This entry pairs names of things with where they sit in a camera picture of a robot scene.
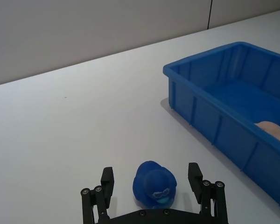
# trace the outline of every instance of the white table surface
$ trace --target white table surface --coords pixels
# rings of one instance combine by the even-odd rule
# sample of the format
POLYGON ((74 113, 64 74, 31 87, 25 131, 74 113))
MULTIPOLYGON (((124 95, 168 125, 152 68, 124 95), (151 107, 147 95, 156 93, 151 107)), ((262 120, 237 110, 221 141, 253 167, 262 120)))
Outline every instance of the white table surface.
POLYGON ((231 224, 280 224, 277 203, 168 107, 165 64, 236 41, 280 53, 280 11, 0 85, 0 224, 81 224, 80 190, 106 166, 109 215, 138 210, 147 160, 175 175, 174 209, 199 211, 191 161, 225 182, 231 224))

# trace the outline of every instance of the blue rubber duck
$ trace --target blue rubber duck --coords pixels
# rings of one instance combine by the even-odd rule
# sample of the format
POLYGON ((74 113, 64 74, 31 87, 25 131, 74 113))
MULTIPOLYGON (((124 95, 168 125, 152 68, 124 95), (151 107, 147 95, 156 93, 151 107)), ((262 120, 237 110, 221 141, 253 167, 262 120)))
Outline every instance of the blue rubber duck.
POLYGON ((142 163, 133 182, 135 198, 148 209, 170 208, 176 192, 173 174, 154 161, 142 163))

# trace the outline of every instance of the plastic storage tray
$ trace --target plastic storage tray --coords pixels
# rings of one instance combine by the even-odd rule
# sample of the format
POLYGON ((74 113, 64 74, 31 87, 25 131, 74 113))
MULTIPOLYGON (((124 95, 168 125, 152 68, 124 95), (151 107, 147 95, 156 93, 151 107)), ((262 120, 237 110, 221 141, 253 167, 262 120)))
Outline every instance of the plastic storage tray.
POLYGON ((280 55, 236 42, 165 65, 169 104, 280 204, 280 55))

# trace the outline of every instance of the gray wall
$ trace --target gray wall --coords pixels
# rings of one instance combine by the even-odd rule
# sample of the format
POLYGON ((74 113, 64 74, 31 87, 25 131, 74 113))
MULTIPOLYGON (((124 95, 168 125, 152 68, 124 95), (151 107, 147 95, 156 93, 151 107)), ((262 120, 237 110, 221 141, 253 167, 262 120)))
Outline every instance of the gray wall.
POLYGON ((280 0, 213 0, 210 28, 280 10, 280 0))
POLYGON ((207 28, 211 0, 0 0, 0 84, 207 28))

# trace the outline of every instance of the tan object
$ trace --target tan object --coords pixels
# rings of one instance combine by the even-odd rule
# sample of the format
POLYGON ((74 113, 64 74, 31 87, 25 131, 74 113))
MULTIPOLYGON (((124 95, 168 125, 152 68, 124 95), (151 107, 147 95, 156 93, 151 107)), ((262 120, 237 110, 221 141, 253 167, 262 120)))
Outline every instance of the tan object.
POLYGON ((277 125, 273 122, 270 122, 270 121, 261 121, 255 125, 257 125, 259 128, 266 131, 267 133, 274 136, 276 139, 278 139, 280 141, 280 126, 279 125, 277 125))

